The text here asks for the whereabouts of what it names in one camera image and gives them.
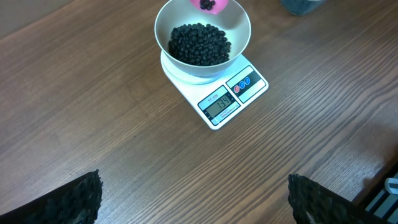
pink scoop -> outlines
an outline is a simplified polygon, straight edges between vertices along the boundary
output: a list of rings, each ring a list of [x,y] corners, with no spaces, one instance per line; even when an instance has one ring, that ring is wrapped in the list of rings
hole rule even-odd
[[[211,10],[207,10],[207,9],[201,9],[200,8],[200,0],[189,0],[193,6],[195,6],[197,9],[201,10],[202,12],[205,13],[210,13],[210,14],[214,14],[217,15],[218,13],[220,13],[225,6],[228,4],[228,0],[215,0],[216,4],[213,6],[213,8]]]

silver bowl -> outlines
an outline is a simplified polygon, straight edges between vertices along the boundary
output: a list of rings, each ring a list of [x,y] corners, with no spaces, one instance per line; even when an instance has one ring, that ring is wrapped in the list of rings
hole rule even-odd
[[[226,32],[225,36],[231,42],[230,60],[218,65],[197,66],[180,62],[169,54],[168,46],[173,28],[199,22],[203,25],[211,24]],[[189,0],[170,0],[159,11],[155,21],[156,41],[167,58],[183,72],[198,77],[217,75],[228,68],[246,48],[250,36],[249,16],[235,0],[229,0],[228,5],[217,15],[201,12]]]

digital kitchen scale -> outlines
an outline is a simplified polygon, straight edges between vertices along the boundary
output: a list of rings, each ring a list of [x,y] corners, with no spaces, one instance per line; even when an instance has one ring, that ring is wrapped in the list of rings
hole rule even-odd
[[[267,80],[243,55],[222,73],[210,78],[194,77],[179,70],[160,55],[162,68],[182,95],[217,130],[268,89]]]

red button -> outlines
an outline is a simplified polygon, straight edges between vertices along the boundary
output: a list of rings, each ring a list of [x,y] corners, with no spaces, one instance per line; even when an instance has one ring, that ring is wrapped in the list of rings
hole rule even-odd
[[[236,85],[236,86],[234,87],[234,92],[235,92],[235,93],[239,93],[239,90],[240,90],[239,86]]]

wooden table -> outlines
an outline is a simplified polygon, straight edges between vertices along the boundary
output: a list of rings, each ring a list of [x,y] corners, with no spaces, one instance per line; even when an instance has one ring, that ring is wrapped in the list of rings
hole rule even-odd
[[[361,200],[398,158],[398,2],[239,2],[271,88],[216,132],[160,66],[165,1],[75,0],[3,37],[0,213],[95,169],[97,223],[294,223],[293,173]]]

